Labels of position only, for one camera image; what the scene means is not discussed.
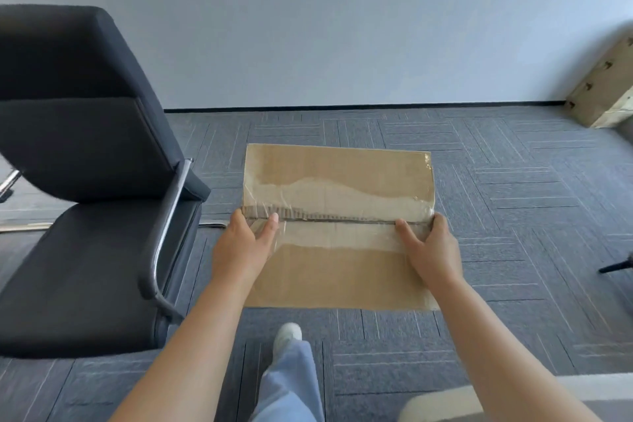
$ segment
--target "chair seat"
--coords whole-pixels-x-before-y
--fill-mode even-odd
[[[0,293],[0,354],[89,357],[161,347],[168,324],[137,286],[160,204],[84,203],[64,212]],[[158,282],[171,302],[200,207],[199,201],[178,203],[161,251]]]

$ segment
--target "torn corrugated cardboard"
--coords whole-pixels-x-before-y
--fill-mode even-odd
[[[436,309],[393,224],[424,239],[434,204],[428,152],[250,144],[242,211],[281,221],[246,305]]]

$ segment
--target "gray carpet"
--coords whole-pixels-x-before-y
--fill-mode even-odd
[[[212,187],[205,218],[239,205],[249,142],[430,150],[437,210],[460,239],[465,276],[519,339],[557,375],[633,371],[633,272],[596,274],[633,249],[633,147],[616,132],[583,129],[556,106],[168,117]],[[67,206],[20,181],[0,221],[50,220]],[[183,309],[209,280],[218,236],[197,235]],[[0,237],[0,282],[3,266],[19,263],[37,237]],[[328,421],[395,420],[415,394],[467,383],[440,313],[247,309],[218,421],[248,419],[286,321],[313,344]],[[155,355],[0,359],[0,414],[104,421]]]

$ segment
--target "black baseboard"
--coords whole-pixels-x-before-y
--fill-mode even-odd
[[[371,110],[380,108],[425,108],[425,107],[485,107],[485,106],[562,106],[564,100],[546,100],[534,102],[465,102],[462,104],[377,104],[377,105],[309,105],[305,107],[234,107],[234,108],[166,108],[167,114],[184,114],[190,112],[270,112],[278,110]]]

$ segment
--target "pants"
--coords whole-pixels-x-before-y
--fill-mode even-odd
[[[325,422],[317,368],[305,340],[291,340],[261,376],[252,422]]]

